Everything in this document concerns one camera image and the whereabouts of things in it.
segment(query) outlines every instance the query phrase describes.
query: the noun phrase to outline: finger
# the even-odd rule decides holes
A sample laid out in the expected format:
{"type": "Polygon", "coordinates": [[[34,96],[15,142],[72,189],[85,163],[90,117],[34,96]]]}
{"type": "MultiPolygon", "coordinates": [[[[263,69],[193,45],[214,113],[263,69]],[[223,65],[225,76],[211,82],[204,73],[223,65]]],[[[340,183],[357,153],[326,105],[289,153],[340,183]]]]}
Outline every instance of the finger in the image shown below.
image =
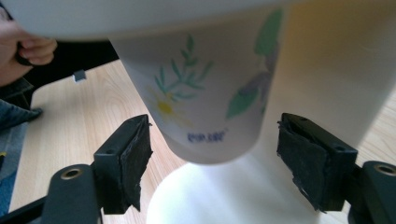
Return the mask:
{"type": "Polygon", "coordinates": [[[53,57],[53,54],[49,54],[44,57],[30,58],[29,62],[33,65],[45,65],[52,62],[53,57]]]}
{"type": "Polygon", "coordinates": [[[56,41],[49,42],[46,46],[35,47],[32,49],[20,49],[19,54],[26,59],[44,57],[46,55],[52,54],[57,46],[58,44],[56,41]]]}
{"type": "Polygon", "coordinates": [[[36,48],[36,47],[44,47],[47,45],[54,45],[54,44],[56,45],[56,40],[49,39],[49,38],[37,37],[37,38],[23,40],[23,41],[21,41],[21,44],[25,49],[30,49],[30,48],[36,48]]]}
{"type": "Polygon", "coordinates": [[[0,41],[18,41],[33,37],[33,35],[25,32],[15,21],[0,22],[0,41]]]}

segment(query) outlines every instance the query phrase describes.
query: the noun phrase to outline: green leaf print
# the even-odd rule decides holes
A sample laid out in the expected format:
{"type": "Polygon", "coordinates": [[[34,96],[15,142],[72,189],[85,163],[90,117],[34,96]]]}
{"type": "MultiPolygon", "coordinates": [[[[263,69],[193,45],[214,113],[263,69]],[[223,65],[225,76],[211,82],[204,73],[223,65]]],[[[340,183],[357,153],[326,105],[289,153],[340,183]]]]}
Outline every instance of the green leaf print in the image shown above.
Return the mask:
{"type": "Polygon", "coordinates": [[[254,52],[261,56],[268,56],[276,47],[277,38],[282,22],[282,10],[278,9],[268,16],[259,31],[254,52]]]}
{"type": "Polygon", "coordinates": [[[245,112],[251,106],[251,104],[254,103],[254,100],[257,98],[258,94],[258,90],[252,91],[250,93],[241,93],[239,91],[233,96],[233,99],[229,103],[226,118],[231,119],[234,116],[245,112]]]}

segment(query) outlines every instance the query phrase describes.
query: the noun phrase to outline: white paper cup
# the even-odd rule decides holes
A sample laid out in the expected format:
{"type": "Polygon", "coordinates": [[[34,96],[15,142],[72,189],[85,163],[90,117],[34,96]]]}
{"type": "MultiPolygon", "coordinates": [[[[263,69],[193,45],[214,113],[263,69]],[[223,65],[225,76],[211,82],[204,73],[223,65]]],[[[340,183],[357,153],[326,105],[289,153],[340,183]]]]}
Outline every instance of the white paper cup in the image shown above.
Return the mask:
{"type": "Polygon", "coordinates": [[[285,16],[282,7],[265,7],[207,26],[112,41],[180,158],[218,163],[254,146],[285,16]]]}

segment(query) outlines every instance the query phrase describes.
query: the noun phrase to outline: black metal part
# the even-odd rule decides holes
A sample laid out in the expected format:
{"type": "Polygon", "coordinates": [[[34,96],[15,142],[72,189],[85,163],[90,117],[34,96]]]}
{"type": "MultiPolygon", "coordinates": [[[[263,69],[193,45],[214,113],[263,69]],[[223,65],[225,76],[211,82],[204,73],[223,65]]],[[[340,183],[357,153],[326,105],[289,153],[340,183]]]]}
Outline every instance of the black metal part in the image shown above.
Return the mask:
{"type": "Polygon", "coordinates": [[[92,165],[105,214],[140,210],[140,179],[152,154],[149,116],[128,119],[94,154],[92,165]]]}
{"type": "Polygon", "coordinates": [[[349,223],[364,220],[366,223],[396,224],[396,166],[367,161],[354,180],[357,188],[345,192],[346,200],[351,204],[349,223]]]}
{"type": "Polygon", "coordinates": [[[341,211],[348,201],[349,223],[396,224],[396,166],[367,161],[360,168],[356,149],[292,114],[279,122],[277,153],[315,209],[341,211]]]}
{"type": "Polygon", "coordinates": [[[102,216],[91,166],[72,165],[51,179],[41,224],[96,224],[102,216]]]}
{"type": "Polygon", "coordinates": [[[63,168],[50,182],[47,197],[3,217],[0,224],[102,223],[106,214],[123,214],[140,205],[140,179],[152,154],[149,116],[127,119],[94,154],[91,166],[63,168]]]}
{"type": "Polygon", "coordinates": [[[26,204],[11,213],[0,217],[1,224],[15,224],[15,223],[29,223],[38,217],[41,217],[43,212],[46,197],[38,199],[32,203],[26,204]]]}
{"type": "Polygon", "coordinates": [[[315,210],[341,211],[345,174],[352,173],[358,151],[309,119],[282,114],[277,154],[293,182],[315,210]]]}

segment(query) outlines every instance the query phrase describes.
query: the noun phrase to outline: wooden table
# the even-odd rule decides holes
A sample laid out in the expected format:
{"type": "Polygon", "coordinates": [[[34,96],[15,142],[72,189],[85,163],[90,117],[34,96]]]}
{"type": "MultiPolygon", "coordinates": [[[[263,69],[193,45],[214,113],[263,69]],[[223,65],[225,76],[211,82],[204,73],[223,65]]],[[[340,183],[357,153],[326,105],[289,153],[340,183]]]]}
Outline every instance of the wooden table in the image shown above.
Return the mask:
{"type": "MultiPolygon", "coordinates": [[[[65,166],[91,164],[93,153],[126,119],[149,113],[120,61],[92,69],[87,77],[79,83],[70,77],[35,93],[33,107],[43,108],[44,114],[28,126],[10,210],[45,196],[50,178],[65,166]]],[[[185,163],[150,121],[154,153],[141,182],[141,213],[131,207],[123,216],[104,216],[105,223],[145,223],[154,190],[185,163]]],[[[368,160],[396,164],[394,130],[396,91],[358,148],[358,164],[368,160]]],[[[345,213],[333,216],[345,222],[345,213]]]]}

